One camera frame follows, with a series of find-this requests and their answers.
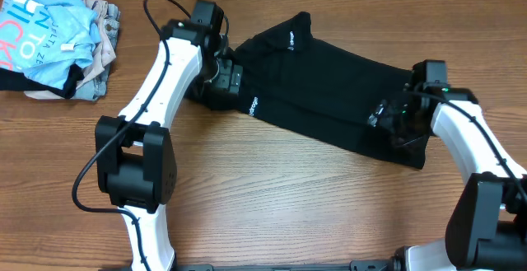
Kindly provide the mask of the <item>black t-shirt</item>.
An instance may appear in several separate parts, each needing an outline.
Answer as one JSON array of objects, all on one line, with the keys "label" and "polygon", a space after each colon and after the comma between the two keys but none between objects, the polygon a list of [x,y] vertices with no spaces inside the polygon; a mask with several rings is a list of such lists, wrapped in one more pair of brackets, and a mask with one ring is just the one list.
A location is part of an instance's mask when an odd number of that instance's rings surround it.
[{"label": "black t-shirt", "polygon": [[377,160],[423,168],[427,137],[411,150],[395,147],[388,131],[367,123],[381,101],[402,95],[410,71],[314,38],[309,13],[255,35],[227,57],[243,69],[237,96],[206,84],[189,88],[188,99],[211,110],[238,110]]}]

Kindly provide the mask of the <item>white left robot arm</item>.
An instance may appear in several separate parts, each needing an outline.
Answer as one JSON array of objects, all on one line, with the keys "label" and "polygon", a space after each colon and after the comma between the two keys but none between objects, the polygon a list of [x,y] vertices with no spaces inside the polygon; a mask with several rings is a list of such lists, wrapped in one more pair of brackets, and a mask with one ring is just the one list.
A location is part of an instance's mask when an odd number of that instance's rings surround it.
[{"label": "white left robot arm", "polygon": [[156,31],[158,53],[134,98],[116,117],[103,116],[95,129],[101,192],[110,213],[124,219],[132,246],[131,270],[174,270],[166,205],[176,184],[177,165],[170,127],[185,96],[237,98],[243,69],[226,58],[228,20],[214,2],[198,0],[184,20]]}]

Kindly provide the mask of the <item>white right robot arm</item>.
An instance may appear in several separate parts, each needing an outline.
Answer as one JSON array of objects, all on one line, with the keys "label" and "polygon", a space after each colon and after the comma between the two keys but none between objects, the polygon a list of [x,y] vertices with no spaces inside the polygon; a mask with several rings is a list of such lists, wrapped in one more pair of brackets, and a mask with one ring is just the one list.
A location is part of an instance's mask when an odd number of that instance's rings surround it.
[{"label": "white right robot arm", "polygon": [[423,137],[438,137],[450,152],[464,190],[445,235],[403,247],[389,270],[524,270],[526,170],[499,143],[467,88],[454,88],[440,60],[413,66],[403,101],[383,100],[368,119],[405,151]]}]

